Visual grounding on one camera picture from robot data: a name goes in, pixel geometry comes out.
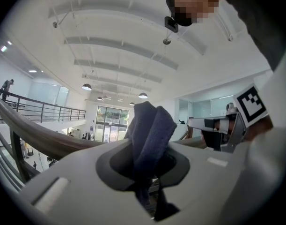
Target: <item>blue cloth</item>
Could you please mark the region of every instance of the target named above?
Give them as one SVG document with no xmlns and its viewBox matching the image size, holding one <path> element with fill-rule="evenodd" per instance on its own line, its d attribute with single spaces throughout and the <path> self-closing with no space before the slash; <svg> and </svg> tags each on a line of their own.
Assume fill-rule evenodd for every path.
<svg viewBox="0 0 286 225">
<path fill-rule="evenodd" d="M 151 179 L 176 127 L 162 106 L 155 108 L 149 102 L 134 106 L 134 118 L 125 138 L 132 140 L 133 179 L 137 182 L 136 196 L 143 205 L 148 204 Z"/>
</svg>

